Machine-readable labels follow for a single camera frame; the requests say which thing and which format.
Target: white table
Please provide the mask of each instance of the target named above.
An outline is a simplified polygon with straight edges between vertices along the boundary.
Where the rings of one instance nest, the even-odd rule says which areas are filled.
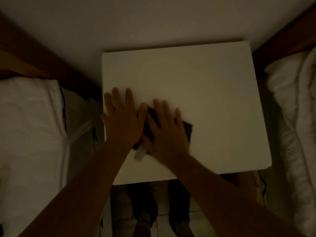
[[[168,100],[193,124],[190,152],[215,173],[271,165],[248,42],[232,42],[102,55],[103,93],[130,87],[136,105]],[[114,184],[174,179],[152,156],[139,163],[131,150]]]

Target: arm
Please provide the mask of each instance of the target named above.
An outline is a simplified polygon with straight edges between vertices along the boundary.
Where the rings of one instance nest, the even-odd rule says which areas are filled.
[[[146,104],[138,114],[132,92],[126,90],[126,106],[116,88],[113,102],[105,93],[109,115],[105,124],[106,142],[85,167],[22,232],[24,236],[93,236],[113,181],[144,127]]]
[[[166,101],[154,100],[154,105],[160,128],[147,114],[154,141],[142,135],[143,145],[177,176],[219,236],[304,236],[196,161],[179,110],[175,123]]]

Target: tile floor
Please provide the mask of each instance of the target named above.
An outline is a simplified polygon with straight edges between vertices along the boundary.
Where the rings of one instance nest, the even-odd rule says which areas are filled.
[[[168,220],[168,181],[150,183],[153,196],[158,204],[158,217],[151,228],[152,237],[175,237]],[[111,212],[113,237],[132,237],[136,220],[132,218],[131,201],[125,185],[115,185],[111,190]],[[191,198],[190,227],[195,237],[216,236],[200,207]]]

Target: finger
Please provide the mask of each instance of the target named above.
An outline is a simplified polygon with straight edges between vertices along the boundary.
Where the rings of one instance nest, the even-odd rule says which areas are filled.
[[[150,131],[152,132],[152,134],[155,134],[159,130],[159,128],[154,119],[152,118],[152,116],[148,112],[146,114],[146,120]]]
[[[153,154],[153,149],[154,149],[154,148],[153,148],[153,144],[151,143],[150,139],[149,139],[146,135],[144,135],[144,134],[142,134],[141,139],[142,139],[141,145],[142,145],[146,150],[148,150],[151,154]]]
[[[158,99],[154,99],[154,107],[155,107],[155,110],[156,110],[156,114],[157,114],[157,118],[158,118],[160,127],[161,128],[168,127],[165,115],[163,113],[163,109],[162,109],[161,103],[160,103],[160,101]]]
[[[146,114],[147,114],[147,107],[148,107],[148,104],[146,102],[144,102],[144,103],[141,103],[141,105],[139,106],[139,109],[138,109],[138,115],[137,115],[138,126],[142,130],[144,129],[144,123],[145,123]]]
[[[104,93],[104,103],[105,103],[105,107],[107,109],[107,112],[109,113],[109,115],[112,115],[115,111],[115,108],[114,108],[113,103],[111,101],[111,95],[108,92]]]
[[[168,102],[167,102],[166,100],[164,100],[164,101],[162,102],[162,108],[163,108],[163,112],[164,112],[164,114],[165,114],[165,118],[166,118],[167,124],[168,124],[170,127],[175,126],[175,122],[174,122],[173,116],[172,116],[172,114],[171,114],[171,111],[170,111]]]
[[[125,107],[132,109],[136,112],[136,107],[134,103],[133,93],[130,88],[126,89],[126,96],[125,96]]]
[[[184,134],[186,134],[184,126],[183,126],[182,118],[181,118],[181,112],[180,112],[179,108],[176,109],[176,120],[177,120],[177,127],[179,128],[179,130],[181,132],[183,132]]]
[[[112,101],[115,109],[122,109],[124,108],[121,95],[116,87],[112,89]]]
[[[105,123],[108,121],[108,119],[109,119],[109,117],[105,114],[105,113],[102,113],[101,115],[100,115],[100,118],[101,118],[101,120],[102,120],[102,122],[103,122],[103,124],[105,125]]]

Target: wooden headboard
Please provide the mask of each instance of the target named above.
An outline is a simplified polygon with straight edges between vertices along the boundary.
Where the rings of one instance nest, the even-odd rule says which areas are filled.
[[[83,98],[102,102],[102,90],[0,14],[0,79],[22,75],[55,79]]]
[[[257,73],[277,59],[316,45],[316,5],[289,23],[252,54]]]

